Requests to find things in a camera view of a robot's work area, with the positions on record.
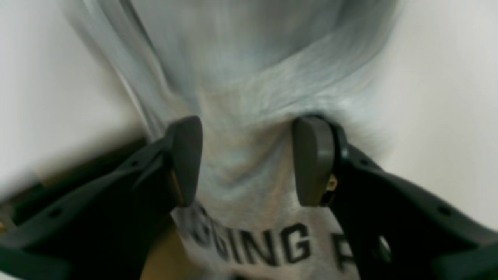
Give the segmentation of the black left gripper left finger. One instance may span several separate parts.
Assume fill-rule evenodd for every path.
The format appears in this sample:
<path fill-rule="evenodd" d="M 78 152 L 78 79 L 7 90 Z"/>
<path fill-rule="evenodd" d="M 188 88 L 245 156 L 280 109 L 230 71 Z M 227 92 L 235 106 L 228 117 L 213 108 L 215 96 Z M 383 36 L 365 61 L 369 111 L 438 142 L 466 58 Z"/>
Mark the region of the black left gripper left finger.
<path fill-rule="evenodd" d="M 1 236 L 1 272 L 16 280 L 139 280 L 171 211 L 194 201 L 198 116 L 172 122 L 112 173 L 64 195 Z"/>

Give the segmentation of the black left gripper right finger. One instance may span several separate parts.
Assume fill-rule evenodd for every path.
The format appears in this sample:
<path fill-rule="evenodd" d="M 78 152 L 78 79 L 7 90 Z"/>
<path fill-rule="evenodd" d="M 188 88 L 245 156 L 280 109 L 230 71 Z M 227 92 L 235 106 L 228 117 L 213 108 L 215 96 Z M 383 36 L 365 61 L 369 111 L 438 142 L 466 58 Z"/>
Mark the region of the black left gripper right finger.
<path fill-rule="evenodd" d="M 363 280 L 496 280 L 497 231 L 379 167 L 320 116 L 292 123 L 301 206 L 329 209 Z"/>

